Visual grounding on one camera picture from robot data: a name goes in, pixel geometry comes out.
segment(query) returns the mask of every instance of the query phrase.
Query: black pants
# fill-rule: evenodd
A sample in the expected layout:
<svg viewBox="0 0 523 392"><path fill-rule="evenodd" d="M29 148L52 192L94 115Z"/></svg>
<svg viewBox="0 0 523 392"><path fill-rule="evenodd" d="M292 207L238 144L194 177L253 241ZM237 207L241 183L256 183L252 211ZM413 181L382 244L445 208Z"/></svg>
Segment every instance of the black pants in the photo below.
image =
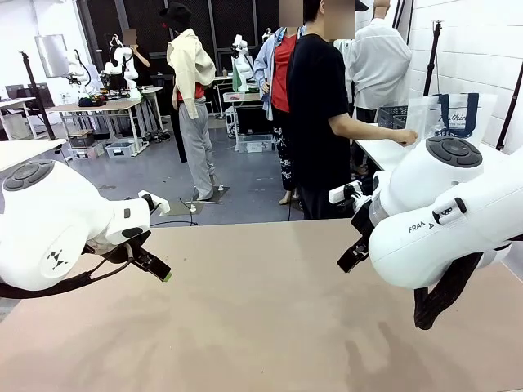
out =
<svg viewBox="0 0 523 392"><path fill-rule="evenodd" d="M343 219L349 216L329 203L330 189L308 189L298 186L305 221L319 219Z"/></svg>
<svg viewBox="0 0 523 392"><path fill-rule="evenodd" d="M358 120L364 123L372 124L376 118L376 110L356 108L356 117ZM354 149L352 150L352 159L354 160L354 164L356 166L363 165L364 155L365 152L361 149L361 147L355 145Z"/></svg>
<svg viewBox="0 0 523 392"><path fill-rule="evenodd" d="M281 180L285 190L294 190L293 157L289 140L289 114L272 107L273 130L281 164Z"/></svg>

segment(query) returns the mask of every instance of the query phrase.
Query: red shirt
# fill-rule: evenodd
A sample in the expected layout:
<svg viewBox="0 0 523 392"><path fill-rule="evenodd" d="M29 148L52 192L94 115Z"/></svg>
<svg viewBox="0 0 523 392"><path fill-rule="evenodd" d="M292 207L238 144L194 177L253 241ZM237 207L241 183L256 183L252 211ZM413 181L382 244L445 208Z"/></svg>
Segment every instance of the red shirt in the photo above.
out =
<svg viewBox="0 0 523 392"><path fill-rule="evenodd" d="M287 102L287 68L288 61L296 46L297 34L292 37L284 35L281 44L275 49L275 74L272 77L272 104L278 110L289 112Z"/></svg>
<svg viewBox="0 0 523 392"><path fill-rule="evenodd" d="M203 86L199 83L196 83L196 90L194 91L194 98L195 99L203 98L204 95L205 95L205 90L203 89ZM178 100L183 100L180 92L178 92L177 98L178 98Z"/></svg>

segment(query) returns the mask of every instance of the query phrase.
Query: white shirt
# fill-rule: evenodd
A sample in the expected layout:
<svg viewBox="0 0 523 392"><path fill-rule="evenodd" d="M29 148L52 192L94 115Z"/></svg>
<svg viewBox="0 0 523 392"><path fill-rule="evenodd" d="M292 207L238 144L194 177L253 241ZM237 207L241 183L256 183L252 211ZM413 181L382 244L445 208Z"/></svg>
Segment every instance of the white shirt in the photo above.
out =
<svg viewBox="0 0 523 392"><path fill-rule="evenodd" d="M375 110L395 104L411 59L400 33L385 20L375 18L358 30L349 58L355 107Z"/></svg>
<svg viewBox="0 0 523 392"><path fill-rule="evenodd" d="M168 44L167 62L174 68L176 87L181 93L189 117L198 118L194 99L196 83L204 87L210 86L216 76L216 67L193 29L187 29Z"/></svg>
<svg viewBox="0 0 523 392"><path fill-rule="evenodd" d="M352 76L351 70L349 69L352 43L352 39L337 39L334 41L334 47L342 53L343 62L345 63L345 88L349 98L349 104L352 103Z"/></svg>

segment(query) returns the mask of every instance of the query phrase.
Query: gray sweatpants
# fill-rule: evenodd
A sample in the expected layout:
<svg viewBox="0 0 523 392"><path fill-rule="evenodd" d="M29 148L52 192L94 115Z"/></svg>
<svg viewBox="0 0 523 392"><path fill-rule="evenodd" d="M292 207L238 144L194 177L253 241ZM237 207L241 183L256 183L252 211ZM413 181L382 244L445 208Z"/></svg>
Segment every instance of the gray sweatpants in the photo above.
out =
<svg viewBox="0 0 523 392"><path fill-rule="evenodd" d="M209 139L208 114L203 99L196 100L198 118L191 119L185 104L180 104L180 131L186 147L187 162L194 186L199 191L199 198L212 197L211 176L214 176L214 158Z"/></svg>

